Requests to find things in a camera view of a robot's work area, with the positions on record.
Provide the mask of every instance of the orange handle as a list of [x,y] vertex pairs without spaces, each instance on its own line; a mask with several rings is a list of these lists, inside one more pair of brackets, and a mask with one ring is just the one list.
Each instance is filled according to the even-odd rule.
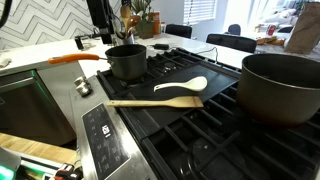
[[57,64],[61,62],[73,62],[78,60],[99,60],[99,56],[95,54],[68,54],[60,57],[52,57],[48,59],[50,64]]

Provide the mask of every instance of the utensil holder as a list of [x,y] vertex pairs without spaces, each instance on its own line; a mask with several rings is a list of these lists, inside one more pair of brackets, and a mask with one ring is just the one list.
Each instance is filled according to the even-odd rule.
[[116,41],[117,41],[118,46],[127,45],[127,44],[134,44],[134,36],[133,36],[133,34],[131,34],[128,38],[120,38],[120,37],[118,37],[118,35],[116,35]]

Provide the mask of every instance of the black cooktop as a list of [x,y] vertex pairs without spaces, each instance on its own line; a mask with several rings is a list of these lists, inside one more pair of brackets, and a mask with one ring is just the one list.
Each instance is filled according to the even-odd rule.
[[[236,105],[240,72],[182,49],[147,59],[141,79],[98,72],[110,99],[165,100],[197,95],[202,109],[117,108],[160,179],[315,179],[320,113],[294,129],[260,124]],[[155,85],[205,76],[202,92]]]

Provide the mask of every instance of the herringbone tile backsplash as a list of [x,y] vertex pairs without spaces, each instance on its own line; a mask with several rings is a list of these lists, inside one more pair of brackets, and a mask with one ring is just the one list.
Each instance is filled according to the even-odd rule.
[[[0,15],[5,0],[0,0]],[[118,14],[120,0],[109,0]],[[92,34],[86,0],[13,0],[7,23],[0,29],[0,50],[72,39]]]

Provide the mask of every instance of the large pot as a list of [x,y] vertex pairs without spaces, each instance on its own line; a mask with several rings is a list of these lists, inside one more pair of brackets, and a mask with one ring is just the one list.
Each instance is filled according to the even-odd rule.
[[242,61],[237,104],[254,119],[278,127],[297,126],[320,108],[320,63],[280,54]]
[[61,57],[53,57],[48,60],[50,64],[60,62],[72,62],[78,60],[105,59],[111,65],[111,71],[119,80],[133,81],[144,75],[147,71],[147,48],[142,45],[130,44],[110,48],[106,51],[106,58],[95,54],[68,54]]

